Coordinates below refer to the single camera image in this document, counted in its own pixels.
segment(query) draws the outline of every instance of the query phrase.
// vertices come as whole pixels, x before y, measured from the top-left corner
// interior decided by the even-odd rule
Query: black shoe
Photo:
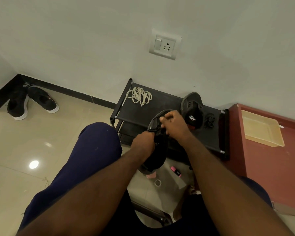
[[[168,135],[166,129],[161,128],[160,117],[164,116],[173,110],[167,109],[158,113],[150,122],[148,126],[149,132],[154,132],[155,149],[148,159],[139,167],[139,171],[143,174],[152,174],[155,170],[160,168],[167,157],[168,150]]]
[[[200,128],[203,124],[203,103],[198,93],[192,92],[188,94],[181,102],[180,113],[185,119],[189,129]]]
[[[27,94],[36,103],[42,106],[47,112],[55,113],[59,110],[58,104],[49,96],[49,94],[33,85],[27,86]]]
[[[8,102],[8,113],[15,120],[23,120],[27,117],[27,102],[29,97],[26,93],[26,89],[22,86],[17,87],[10,94],[10,101]]]

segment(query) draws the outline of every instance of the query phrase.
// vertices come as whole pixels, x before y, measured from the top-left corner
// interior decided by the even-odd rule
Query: tile floor
[[[0,236],[12,236],[20,225],[23,212],[33,196],[47,187],[66,163],[81,130],[93,122],[109,123],[112,109],[46,90],[59,104],[55,114],[47,113],[37,103],[28,102],[28,116],[15,121],[0,109]],[[126,152],[129,147],[123,146]],[[30,169],[30,162],[39,166]],[[177,177],[170,166],[182,172]],[[157,170],[160,187],[153,179],[137,172],[128,190],[131,198],[151,209],[171,214],[185,187],[193,182],[188,166],[167,159]],[[137,213],[147,226],[161,225]],[[295,217],[282,216],[295,233]]]

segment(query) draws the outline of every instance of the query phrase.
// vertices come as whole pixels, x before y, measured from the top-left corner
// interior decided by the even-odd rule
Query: black shoe rack
[[[126,94],[134,87],[143,88],[149,91],[153,99],[143,106],[140,103],[134,103],[131,98],[127,98]],[[122,144],[131,146],[132,140],[142,132],[147,130],[150,121],[159,112],[165,109],[173,109],[180,111],[182,98],[170,95],[146,86],[134,83],[129,79],[122,95],[110,117],[111,125],[119,134]],[[204,146],[213,154],[222,160],[229,160],[229,112],[228,109],[223,111],[203,106],[203,116],[210,114],[215,117],[213,128],[204,128],[192,131],[193,135],[200,140]],[[171,159],[190,164],[188,157],[177,141],[171,139],[169,142],[168,156]]]

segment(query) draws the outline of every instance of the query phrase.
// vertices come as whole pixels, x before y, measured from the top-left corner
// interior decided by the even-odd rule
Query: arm
[[[78,184],[17,236],[99,235],[136,170],[154,150],[154,133],[138,135],[119,160]]]
[[[205,206],[221,235],[293,235],[274,210],[192,135],[177,111],[160,120],[166,133],[187,152]]]

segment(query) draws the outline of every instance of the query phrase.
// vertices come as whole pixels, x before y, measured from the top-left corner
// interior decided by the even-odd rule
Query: navy pants
[[[74,186],[118,160],[121,153],[120,141],[113,127],[101,122],[85,127],[67,163],[50,186],[37,193],[26,208],[19,230],[27,226]],[[259,184],[248,178],[242,180],[271,206],[268,194]],[[149,228],[137,217],[126,190],[102,235],[115,234],[116,230],[128,235],[192,235],[199,232],[204,235],[218,235],[201,195],[188,196],[182,206],[181,214],[182,219],[172,225],[157,229]]]

